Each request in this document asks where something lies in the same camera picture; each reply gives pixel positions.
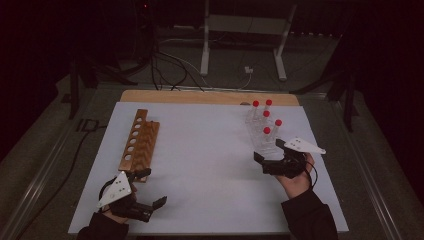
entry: test tube rack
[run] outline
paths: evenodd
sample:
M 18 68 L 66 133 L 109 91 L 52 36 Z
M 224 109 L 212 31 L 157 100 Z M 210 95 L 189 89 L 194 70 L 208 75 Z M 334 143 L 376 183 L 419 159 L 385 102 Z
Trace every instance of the test tube rack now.
M 138 109 L 136 112 L 119 171 L 134 173 L 150 168 L 160 123 L 147 121 L 147 112 L 147 109 Z M 136 178 L 134 181 L 146 182 L 147 177 Z

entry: finger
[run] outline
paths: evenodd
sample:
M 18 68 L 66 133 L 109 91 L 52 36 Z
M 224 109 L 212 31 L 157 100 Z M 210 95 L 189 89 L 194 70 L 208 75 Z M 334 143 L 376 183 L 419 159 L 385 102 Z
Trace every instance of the finger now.
M 283 181 L 285 180 L 284 178 L 287 178 L 285 176 L 279 176 L 279 175 L 275 175 L 274 176 L 280 183 L 283 183 Z
M 131 183 L 131 191 L 132 192 L 137 192 L 137 188 L 132 183 Z
M 315 159 L 312 157 L 312 155 L 310 153 L 305 153 L 306 154 L 306 160 L 311 164 L 314 165 L 315 164 Z
M 107 212 L 109 210 L 110 210 L 110 206 L 109 205 L 104 205 L 103 208 L 102 208 L 102 211 L 103 212 Z

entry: hand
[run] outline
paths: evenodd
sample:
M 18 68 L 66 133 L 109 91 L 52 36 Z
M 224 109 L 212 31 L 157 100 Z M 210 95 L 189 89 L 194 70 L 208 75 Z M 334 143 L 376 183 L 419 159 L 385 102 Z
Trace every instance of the hand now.
M 135 200 L 137 199 L 135 193 L 137 192 L 137 188 L 134 186 L 134 184 L 130 184 L 131 186 L 131 197 L 134 198 Z M 110 207 L 109 205 L 106 205 L 103 207 L 103 215 L 105 215 L 106 217 L 112 219 L 113 221 L 120 223 L 120 224 L 124 224 L 128 221 L 129 218 L 124 218 L 124 217 L 119 217 L 116 215 L 113 215 L 112 211 L 110 211 Z
M 306 155 L 306 161 L 310 163 L 310 164 L 306 164 L 306 170 L 308 172 L 311 172 L 312 166 L 314 165 L 315 160 L 310 153 L 305 153 L 305 155 Z M 302 172 L 302 174 L 292 179 L 285 176 L 275 176 L 275 177 L 284 187 L 284 190 L 286 191 L 289 199 L 299 196 L 300 194 L 307 191 L 311 186 L 311 182 L 306 172 Z

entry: wooden table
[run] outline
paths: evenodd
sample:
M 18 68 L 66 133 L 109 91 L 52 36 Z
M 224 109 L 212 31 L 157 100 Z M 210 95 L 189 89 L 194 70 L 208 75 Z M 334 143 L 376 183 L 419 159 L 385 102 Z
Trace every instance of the wooden table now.
M 275 106 L 299 106 L 297 97 L 292 94 L 245 93 L 245 92 L 200 92 L 200 91 L 154 91 L 126 90 L 121 102 L 155 102 L 155 103 L 204 103 L 238 105 L 251 103 L 252 99 L 264 103 L 273 100 Z

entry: white table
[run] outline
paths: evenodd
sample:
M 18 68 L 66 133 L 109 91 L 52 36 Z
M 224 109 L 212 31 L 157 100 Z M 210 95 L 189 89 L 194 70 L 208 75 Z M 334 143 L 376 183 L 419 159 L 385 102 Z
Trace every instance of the white table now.
M 161 126 L 152 174 L 147 183 L 136 185 L 138 202 L 151 204 L 162 196 L 168 196 L 168 201 L 153 213 L 149 223 L 130 220 L 130 234 L 289 233 L 280 205 L 287 196 L 275 178 L 262 174 L 261 166 L 253 160 L 253 144 L 244 124 L 250 106 L 118 102 L 70 234 L 88 225 L 97 210 L 100 188 L 118 174 L 134 115 L 140 108 L 149 110 L 147 120 L 158 121 Z M 272 106 L 271 114 L 284 122 L 280 128 L 283 140 L 299 136 L 316 144 L 302 107 Z M 330 206 L 338 231 L 348 231 L 323 159 L 319 154 L 313 156 L 319 175 L 315 192 Z

